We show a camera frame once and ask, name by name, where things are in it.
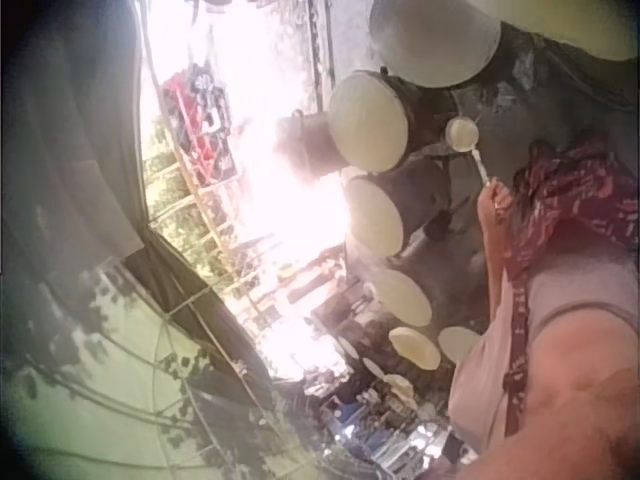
red patterned scarf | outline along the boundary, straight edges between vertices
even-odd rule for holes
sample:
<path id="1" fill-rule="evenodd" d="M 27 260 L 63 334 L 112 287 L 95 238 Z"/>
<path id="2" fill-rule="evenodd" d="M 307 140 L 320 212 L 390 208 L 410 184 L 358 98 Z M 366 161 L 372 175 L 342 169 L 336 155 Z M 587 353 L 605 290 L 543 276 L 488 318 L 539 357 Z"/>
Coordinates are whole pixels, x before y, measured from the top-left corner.
<path id="1" fill-rule="evenodd" d="M 555 227 L 573 219 L 633 252 L 638 246 L 638 180 L 623 171 L 602 138 L 592 136 L 564 153 L 544 143 L 532 144 L 530 163 L 514 183 L 527 204 L 506 252 L 514 302 L 509 370 L 503 381 L 509 400 L 505 437 L 518 431 L 524 409 L 528 272 L 544 253 Z"/>

hand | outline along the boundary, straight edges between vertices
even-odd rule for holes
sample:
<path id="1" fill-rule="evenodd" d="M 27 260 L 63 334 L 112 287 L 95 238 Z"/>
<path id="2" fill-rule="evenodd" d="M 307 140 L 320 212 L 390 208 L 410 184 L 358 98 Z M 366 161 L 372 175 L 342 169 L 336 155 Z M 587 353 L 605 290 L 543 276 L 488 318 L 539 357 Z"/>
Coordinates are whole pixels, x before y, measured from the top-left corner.
<path id="1" fill-rule="evenodd" d="M 494 236 L 503 229 L 511 214 L 513 196 L 509 189 L 495 177 L 482 189 L 478 197 L 478 219 L 482 232 Z"/>

pink shirt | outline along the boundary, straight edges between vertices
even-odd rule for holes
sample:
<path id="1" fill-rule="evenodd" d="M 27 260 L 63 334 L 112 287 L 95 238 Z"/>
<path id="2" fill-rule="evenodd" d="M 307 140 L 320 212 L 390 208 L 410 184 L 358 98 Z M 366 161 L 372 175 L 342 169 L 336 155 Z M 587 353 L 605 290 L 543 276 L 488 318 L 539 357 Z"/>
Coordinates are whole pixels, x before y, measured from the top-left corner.
<path id="1" fill-rule="evenodd" d="M 625 252 L 599 239 L 560 230 L 529 282 L 529 345 L 562 313 L 594 306 L 629 323 L 638 332 L 638 273 Z M 576 241 L 580 253 L 576 252 Z M 504 441 L 506 395 L 502 378 L 511 344 L 513 292 L 503 274 L 496 318 L 457 367 L 449 397 L 454 431 L 476 453 Z"/>

person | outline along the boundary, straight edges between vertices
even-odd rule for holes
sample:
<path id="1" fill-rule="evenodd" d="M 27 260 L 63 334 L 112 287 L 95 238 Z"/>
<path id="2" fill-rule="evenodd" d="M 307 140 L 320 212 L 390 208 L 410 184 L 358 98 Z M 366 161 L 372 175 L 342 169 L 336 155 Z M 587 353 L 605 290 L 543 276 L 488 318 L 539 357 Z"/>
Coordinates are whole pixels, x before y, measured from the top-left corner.
<path id="1" fill-rule="evenodd" d="M 491 324 L 450 392 L 481 456 L 461 478 L 618 478 L 640 452 L 637 179 L 598 135 L 530 152 L 478 198 Z"/>

